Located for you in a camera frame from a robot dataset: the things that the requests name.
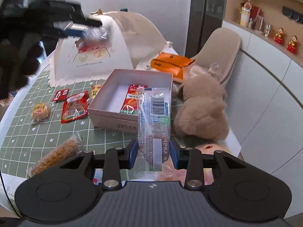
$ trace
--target refrigerator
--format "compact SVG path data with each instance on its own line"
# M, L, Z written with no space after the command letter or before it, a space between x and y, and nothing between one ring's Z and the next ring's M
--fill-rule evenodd
M221 27L225 0L191 0L185 56L195 56Z

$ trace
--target chair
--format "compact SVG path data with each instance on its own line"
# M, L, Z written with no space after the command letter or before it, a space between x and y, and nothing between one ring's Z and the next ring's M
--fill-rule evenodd
M222 74L220 84L225 87L234 69L240 43L238 33L221 27L210 35L201 51L192 59L196 60L196 65L206 69L218 63Z

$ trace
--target green checkered tablecloth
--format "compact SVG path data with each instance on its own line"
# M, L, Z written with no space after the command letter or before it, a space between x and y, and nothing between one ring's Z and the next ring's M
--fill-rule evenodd
M0 168L2 173L26 177L27 169L39 161L56 146L62 144L78 131L87 150L103 154L109 148L125 147L136 138L136 134L94 128L87 116L83 119L61 124L63 102L55 104L51 119L39 124L31 123L32 105L52 100L56 91L69 88L69 96L91 90L92 85L102 84L104 80L80 82L72 85L51 88L48 84L49 71L43 71L29 90L18 108L0 149ZM182 101L173 96L172 118L182 106ZM133 179L132 170L121 170L121 179Z

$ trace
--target white mesh food cover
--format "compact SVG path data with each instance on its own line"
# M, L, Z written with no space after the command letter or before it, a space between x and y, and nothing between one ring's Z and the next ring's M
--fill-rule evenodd
M51 87L107 79L114 69L135 69L139 62L157 56L166 45L157 28L140 14L110 12L90 18L102 21L109 32L107 40L86 47L79 37L60 39L50 60ZM85 26L70 23L66 28Z

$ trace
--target white cardboard box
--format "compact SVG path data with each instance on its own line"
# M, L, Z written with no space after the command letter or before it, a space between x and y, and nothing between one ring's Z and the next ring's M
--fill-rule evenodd
M95 127L132 133L138 131L137 115L120 113L131 84L169 88L172 100L171 73L115 69L89 105L89 117Z

